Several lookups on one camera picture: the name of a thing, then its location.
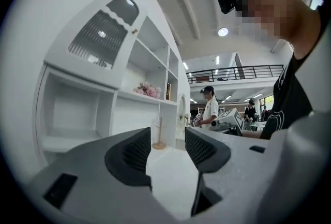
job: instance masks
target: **pink flowers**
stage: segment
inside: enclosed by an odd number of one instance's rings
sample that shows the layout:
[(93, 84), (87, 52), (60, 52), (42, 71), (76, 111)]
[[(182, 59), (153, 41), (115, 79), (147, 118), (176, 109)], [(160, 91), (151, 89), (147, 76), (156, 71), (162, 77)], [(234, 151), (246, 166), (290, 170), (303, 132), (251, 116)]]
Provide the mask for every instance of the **pink flowers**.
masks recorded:
[(156, 99), (159, 99), (161, 96), (161, 88), (155, 87), (148, 82), (140, 83), (139, 87), (134, 88), (133, 91)]

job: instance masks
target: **black cap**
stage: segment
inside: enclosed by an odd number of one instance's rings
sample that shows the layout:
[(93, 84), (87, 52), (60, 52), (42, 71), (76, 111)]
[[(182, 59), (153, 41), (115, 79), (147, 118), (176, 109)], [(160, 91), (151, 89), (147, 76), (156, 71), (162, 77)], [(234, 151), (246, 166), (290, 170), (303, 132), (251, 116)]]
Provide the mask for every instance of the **black cap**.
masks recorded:
[(204, 93), (205, 91), (211, 91), (211, 92), (213, 92), (213, 91), (214, 91), (214, 87), (212, 87), (212, 86), (206, 86), (206, 87), (204, 87), (204, 88), (200, 91), (200, 93), (202, 94), (202, 93)]

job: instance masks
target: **balcony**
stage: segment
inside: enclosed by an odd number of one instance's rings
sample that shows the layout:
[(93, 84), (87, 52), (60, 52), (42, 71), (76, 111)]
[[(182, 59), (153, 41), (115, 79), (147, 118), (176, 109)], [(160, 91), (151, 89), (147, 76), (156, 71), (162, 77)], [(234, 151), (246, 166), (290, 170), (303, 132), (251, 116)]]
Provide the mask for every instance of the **balcony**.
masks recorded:
[(261, 65), (200, 70), (186, 73), (190, 84), (204, 82), (226, 82), (234, 80), (277, 78), (284, 70), (283, 65)]

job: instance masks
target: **person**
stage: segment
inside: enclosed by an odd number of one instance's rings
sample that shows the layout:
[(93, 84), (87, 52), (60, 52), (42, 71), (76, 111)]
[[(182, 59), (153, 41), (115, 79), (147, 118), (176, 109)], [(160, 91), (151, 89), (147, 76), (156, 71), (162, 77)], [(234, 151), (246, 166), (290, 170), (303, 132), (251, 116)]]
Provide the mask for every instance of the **person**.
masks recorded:
[(203, 88), (200, 93), (203, 93), (203, 97), (207, 100), (207, 104), (204, 110), (203, 118), (199, 125), (208, 130), (211, 122), (218, 117), (219, 105), (212, 86)]
[(264, 129), (243, 134), (270, 139), (275, 131), (289, 128), (312, 111), (295, 74), (323, 37), (330, 13), (324, 5), (312, 10), (302, 0), (235, 0), (234, 6), (242, 17), (252, 18), (269, 35), (293, 47), (291, 60), (274, 85), (274, 106)]
[(269, 117), (269, 112), (267, 111), (267, 106), (264, 106), (263, 112), (261, 114), (261, 121), (262, 122), (267, 121), (268, 117)]
[(255, 110), (255, 103), (254, 103), (254, 99), (251, 98), (248, 101), (248, 106), (245, 108), (245, 124), (244, 124), (244, 130), (252, 130), (252, 127), (250, 126), (250, 124), (252, 122), (256, 121), (256, 110)]

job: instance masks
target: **white cabinet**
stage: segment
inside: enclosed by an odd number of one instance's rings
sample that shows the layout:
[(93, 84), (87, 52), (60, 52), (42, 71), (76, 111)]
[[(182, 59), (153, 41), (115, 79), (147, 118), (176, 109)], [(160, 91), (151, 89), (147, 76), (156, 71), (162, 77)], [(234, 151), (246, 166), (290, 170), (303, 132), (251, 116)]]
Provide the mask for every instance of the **white cabinet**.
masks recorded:
[[(36, 87), (36, 142), (46, 166), (103, 137), (151, 127), (174, 146), (178, 58), (138, 0), (96, 0), (52, 43)], [(133, 91), (142, 82), (160, 98)], [(167, 84), (171, 97), (166, 100)]]
[(46, 67), (36, 110), (36, 136), (44, 163), (48, 153), (108, 137), (117, 92)]
[(138, 0), (95, 0), (68, 22), (44, 61), (78, 77), (120, 88), (145, 18)]

